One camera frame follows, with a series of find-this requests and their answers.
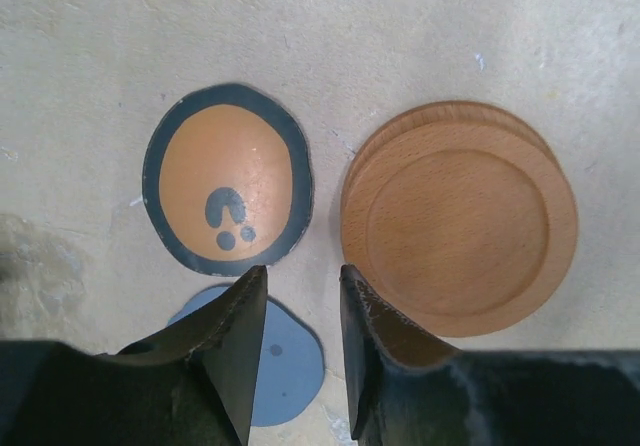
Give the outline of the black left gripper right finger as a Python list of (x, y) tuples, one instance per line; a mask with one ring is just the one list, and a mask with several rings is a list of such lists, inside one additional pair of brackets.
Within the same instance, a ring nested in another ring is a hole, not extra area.
[(635, 350), (461, 350), (340, 273), (351, 437), (361, 445), (635, 445)]

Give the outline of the light wooden coaster bottom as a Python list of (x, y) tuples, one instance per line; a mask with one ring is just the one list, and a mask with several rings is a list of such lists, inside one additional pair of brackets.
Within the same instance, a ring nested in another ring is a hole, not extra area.
[(388, 141), (415, 128), (441, 121), (478, 121), (499, 126), (537, 146), (543, 153), (559, 165), (546, 141), (525, 121), (499, 107), (473, 101), (441, 101), (429, 103), (392, 118), (376, 130), (362, 145), (347, 171), (342, 193), (345, 194), (358, 170), (368, 159)]

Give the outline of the light wooden coaster top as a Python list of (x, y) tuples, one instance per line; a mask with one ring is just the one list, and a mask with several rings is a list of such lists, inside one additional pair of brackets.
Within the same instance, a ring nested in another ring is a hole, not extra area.
[(539, 309), (567, 275), (577, 229), (556, 162), (481, 122), (439, 122), (388, 141), (341, 212), (347, 262), (445, 337), (495, 332)]

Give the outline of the light wooden coaster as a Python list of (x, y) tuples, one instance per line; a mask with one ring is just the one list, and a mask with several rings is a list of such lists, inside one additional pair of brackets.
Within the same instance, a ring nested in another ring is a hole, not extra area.
[(445, 337), (495, 332), (539, 309), (567, 275), (577, 229), (556, 162), (481, 122), (439, 122), (388, 141), (341, 212), (347, 262)]
[(537, 146), (543, 153), (559, 165), (546, 141), (525, 121), (499, 107), (473, 101), (441, 101), (429, 103), (392, 118), (376, 130), (362, 145), (347, 171), (342, 193), (345, 194), (358, 170), (368, 159), (388, 141), (415, 128), (441, 121), (478, 121), (499, 126)]

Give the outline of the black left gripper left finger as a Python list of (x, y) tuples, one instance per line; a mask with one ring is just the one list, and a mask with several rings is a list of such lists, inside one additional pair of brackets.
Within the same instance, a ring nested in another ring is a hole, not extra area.
[(50, 340), (1, 343), (4, 445), (245, 445), (267, 270), (115, 355)]

